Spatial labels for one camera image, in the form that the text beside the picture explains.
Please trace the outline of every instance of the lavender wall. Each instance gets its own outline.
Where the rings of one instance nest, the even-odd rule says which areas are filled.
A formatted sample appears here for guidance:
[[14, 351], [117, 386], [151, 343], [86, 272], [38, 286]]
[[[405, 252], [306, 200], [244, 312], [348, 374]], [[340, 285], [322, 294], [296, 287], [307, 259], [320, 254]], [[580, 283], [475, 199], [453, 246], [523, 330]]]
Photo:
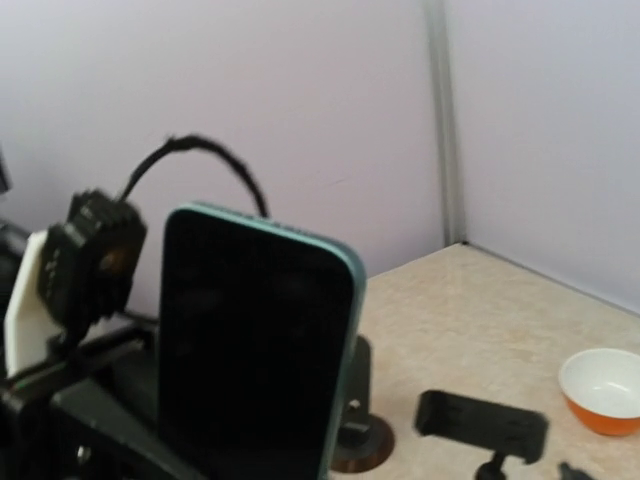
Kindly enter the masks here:
[[[274, 216], [352, 244], [377, 273], [442, 246], [419, 0], [0, 5], [0, 214], [39, 229], [72, 192], [117, 191], [170, 133], [244, 157]], [[252, 204], [215, 160], [172, 158], [133, 200], [150, 223], [133, 304], [157, 305], [169, 210]]]
[[640, 3], [448, 7], [469, 239], [640, 313]]

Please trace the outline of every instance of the black clamp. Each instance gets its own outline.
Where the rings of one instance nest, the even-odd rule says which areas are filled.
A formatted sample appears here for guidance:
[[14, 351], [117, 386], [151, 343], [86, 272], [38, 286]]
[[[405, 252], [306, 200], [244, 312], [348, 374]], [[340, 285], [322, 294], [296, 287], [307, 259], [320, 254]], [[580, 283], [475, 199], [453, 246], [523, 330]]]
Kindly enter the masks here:
[[492, 450], [490, 462], [480, 466], [476, 480], [506, 479], [502, 464], [507, 456], [540, 460], [548, 429], [538, 412], [430, 390], [420, 396], [415, 429], [422, 436], [436, 435]]

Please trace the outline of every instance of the countertop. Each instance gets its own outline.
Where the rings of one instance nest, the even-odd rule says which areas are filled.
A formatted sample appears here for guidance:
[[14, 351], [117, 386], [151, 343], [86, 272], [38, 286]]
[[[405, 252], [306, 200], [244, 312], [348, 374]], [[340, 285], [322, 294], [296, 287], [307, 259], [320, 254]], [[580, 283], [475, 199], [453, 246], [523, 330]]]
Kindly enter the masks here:
[[568, 410], [565, 359], [594, 347], [640, 353], [640, 320], [508, 262], [456, 245], [369, 281], [360, 333], [373, 345], [372, 411], [396, 448], [370, 472], [336, 479], [472, 479], [491, 454], [412, 429], [418, 395], [442, 389], [542, 412], [544, 457], [508, 458], [513, 479], [559, 478], [568, 461], [598, 480], [640, 476], [640, 435], [599, 436]]

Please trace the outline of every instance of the black phone screen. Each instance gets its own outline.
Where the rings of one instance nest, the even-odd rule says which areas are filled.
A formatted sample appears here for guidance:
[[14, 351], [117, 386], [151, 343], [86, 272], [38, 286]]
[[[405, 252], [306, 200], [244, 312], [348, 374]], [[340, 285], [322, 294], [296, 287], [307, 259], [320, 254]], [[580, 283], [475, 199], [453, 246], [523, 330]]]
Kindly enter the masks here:
[[190, 210], [167, 225], [158, 422], [211, 478], [315, 480], [353, 278], [325, 249]]

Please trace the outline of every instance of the orange bowl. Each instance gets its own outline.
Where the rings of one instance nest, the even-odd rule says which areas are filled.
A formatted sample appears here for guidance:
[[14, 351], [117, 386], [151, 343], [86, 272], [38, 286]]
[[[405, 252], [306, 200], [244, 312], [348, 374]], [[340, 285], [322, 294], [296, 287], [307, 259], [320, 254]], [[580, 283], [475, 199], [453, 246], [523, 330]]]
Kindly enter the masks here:
[[567, 360], [558, 376], [571, 411], [602, 435], [640, 429], [640, 356], [597, 348]]

